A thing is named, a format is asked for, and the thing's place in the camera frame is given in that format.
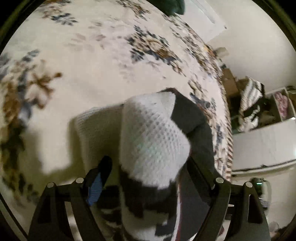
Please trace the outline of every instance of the clutter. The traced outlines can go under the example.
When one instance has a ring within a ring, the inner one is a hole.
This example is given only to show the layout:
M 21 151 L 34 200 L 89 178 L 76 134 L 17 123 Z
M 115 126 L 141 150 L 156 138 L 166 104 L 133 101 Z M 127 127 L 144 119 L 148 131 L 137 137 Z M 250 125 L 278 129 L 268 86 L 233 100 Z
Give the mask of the clutter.
M 264 85 L 250 77 L 246 78 L 248 84 L 242 92 L 239 109 L 239 132 L 247 132 L 258 126 L 259 116 L 263 112 L 265 103 Z
M 238 88 L 238 90 L 239 90 L 240 93 L 242 91 L 244 91 L 244 89 L 246 88 L 248 82 L 249 82 L 249 79 L 248 78 L 239 79 L 237 81 L 237 88 Z
M 264 127 L 266 125 L 271 125 L 276 122 L 276 117 L 268 110 L 262 112 L 259 118 L 259 127 Z
M 281 94 L 281 92 L 276 92 L 274 94 L 274 99 L 279 110 L 279 114 L 283 120 L 287 119 L 288 115 L 288 98 Z
M 226 97 L 239 95 L 239 90 L 235 81 L 235 77 L 231 73 L 230 69 L 223 69 L 222 83 L 226 91 Z

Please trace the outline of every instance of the dark green pillow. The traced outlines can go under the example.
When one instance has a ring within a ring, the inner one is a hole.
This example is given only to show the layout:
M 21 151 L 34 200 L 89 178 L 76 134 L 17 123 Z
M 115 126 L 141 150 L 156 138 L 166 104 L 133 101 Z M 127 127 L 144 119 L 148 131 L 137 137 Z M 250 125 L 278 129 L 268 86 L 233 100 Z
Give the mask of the dark green pillow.
M 168 16 L 175 13 L 183 15 L 185 12 L 184 0 L 148 0 L 148 2 Z

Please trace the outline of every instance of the cardboard box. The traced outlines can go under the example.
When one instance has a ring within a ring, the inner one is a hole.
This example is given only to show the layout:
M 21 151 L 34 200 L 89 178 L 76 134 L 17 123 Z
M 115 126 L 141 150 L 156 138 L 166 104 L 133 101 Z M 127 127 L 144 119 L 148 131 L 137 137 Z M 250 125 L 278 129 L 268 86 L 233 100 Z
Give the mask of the cardboard box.
M 231 73 L 230 69 L 223 69 L 222 83 L 226 91 L 226 97 L 232 97 L 239 95 L 239 90 L 235 81 L 235 77 Z
M 240 79 L 237 81 L 237 88 L 239 89 L 240 93 L 245 90 L 248 83 L 248 78 Z

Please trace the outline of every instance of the white door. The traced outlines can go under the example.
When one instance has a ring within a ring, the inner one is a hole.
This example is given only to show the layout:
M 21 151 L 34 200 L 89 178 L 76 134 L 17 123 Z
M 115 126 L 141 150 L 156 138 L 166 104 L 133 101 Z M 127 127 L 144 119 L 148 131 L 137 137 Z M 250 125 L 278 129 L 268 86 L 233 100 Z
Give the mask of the white door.
M 185 14 L 179 15 L 207 43 L 225 30 L 225 23 L 205 0 L 184 0 Z

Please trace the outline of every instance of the floor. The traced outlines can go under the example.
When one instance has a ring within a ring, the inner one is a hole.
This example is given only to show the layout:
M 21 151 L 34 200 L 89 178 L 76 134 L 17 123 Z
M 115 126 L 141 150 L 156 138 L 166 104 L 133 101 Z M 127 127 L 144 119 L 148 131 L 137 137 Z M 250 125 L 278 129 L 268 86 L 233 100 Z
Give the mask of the floor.
M 279 227 L 285 227 L 293 219 L 296 213 L 296 166 L 272 171 L 232 178 L 233 184 L 242 185 L 252 177 L 263 177 L 271 183 L 271 205 L 267 215 L 268 223 L 275 221 Z M 229 221 L 223 224 L 225 230 L 229 227 Z M 226 231 L 218 237 L 217 241 L 223 241 Z

